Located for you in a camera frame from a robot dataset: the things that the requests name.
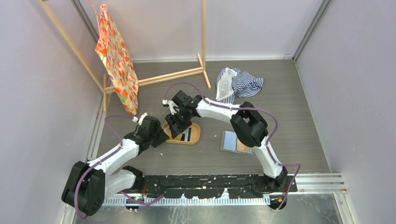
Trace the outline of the grey card holder wallet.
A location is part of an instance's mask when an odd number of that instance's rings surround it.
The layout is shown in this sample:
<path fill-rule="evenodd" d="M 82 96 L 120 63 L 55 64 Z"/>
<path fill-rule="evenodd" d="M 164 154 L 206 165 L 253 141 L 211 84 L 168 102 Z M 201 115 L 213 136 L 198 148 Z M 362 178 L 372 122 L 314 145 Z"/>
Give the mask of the grey card holder wallet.
<path fill-rule="evenodd" d="M 253 154 L 252 149 L 242 144 L 236 133 L 231 131 L 222 132 L 220 150 L 238 154 Z"/>

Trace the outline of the gold credit card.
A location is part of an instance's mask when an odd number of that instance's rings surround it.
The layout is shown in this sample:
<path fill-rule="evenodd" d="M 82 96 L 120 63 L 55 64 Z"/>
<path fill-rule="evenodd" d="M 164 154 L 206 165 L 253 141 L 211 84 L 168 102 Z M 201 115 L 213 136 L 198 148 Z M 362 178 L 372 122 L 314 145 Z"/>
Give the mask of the gold credit card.
<path fill-rule="evenodd" d="M 240 152 L 240 153 L 247 153 L 247 154 L 251 153 L 250 147 L 245 146 L 241 142 L 237 142 L 237 148 L 236 149 L 237 149 L 237 152 Z"/>

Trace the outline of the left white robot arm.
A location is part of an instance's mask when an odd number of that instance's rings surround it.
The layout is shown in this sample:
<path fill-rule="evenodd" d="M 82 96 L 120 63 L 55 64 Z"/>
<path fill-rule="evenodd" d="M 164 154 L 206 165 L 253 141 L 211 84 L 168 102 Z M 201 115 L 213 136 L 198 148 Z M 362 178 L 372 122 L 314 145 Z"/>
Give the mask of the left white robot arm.
<path fill-rule="evenodd" d="M 145 187 L 143 172 L 124 163 L 169 137 L 156 117 L 143 114 L 132 119 L 137 129 L 119 138 L 117 146 L 97 159 L 78 161 L 72 166 L 61 200 L 72 206 L 80 219 L 94 215 L 114 194 L 126 189 L 138 193 Z"/>

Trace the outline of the orange oval tray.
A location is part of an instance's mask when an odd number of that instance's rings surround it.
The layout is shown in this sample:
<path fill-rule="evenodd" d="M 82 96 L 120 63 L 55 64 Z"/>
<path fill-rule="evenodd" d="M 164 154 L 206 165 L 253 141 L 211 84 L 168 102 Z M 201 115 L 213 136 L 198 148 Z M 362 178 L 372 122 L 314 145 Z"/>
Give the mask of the orange oval tray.
<path fill-rule="evenodd" d="M 200 139 L 200 126 L 193 123 L 189 128 L 179 134 L 176 138 L 171 137 L 171 131 L 168 123 L 163 124 L 162 129 L 169 136 L 169 139 L 165 142 L 170 144 L 181 144 L 181 145 L 195 145 Z"/>

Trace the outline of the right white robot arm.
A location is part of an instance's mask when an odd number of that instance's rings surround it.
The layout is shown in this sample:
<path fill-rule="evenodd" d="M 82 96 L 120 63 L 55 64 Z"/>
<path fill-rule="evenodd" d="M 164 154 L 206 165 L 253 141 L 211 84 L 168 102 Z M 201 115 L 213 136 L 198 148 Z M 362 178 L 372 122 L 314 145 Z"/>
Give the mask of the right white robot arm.
<path fill-rule="evenodd" d="M 264 183 L 271 191 L 285 187 L 288 171 L 278 160 L 270 142 L 268 124 L 251 103 L 224 104 L 196 95 L 194 98 L 179 91 L 171 100 L 162 100 L 170 109 L 165 117 L 171 136 L 177 137 L 192 125 L 192 118 L 212 118 L 229 123 L 238 140 L 251 148 L 259 159 Z"/>

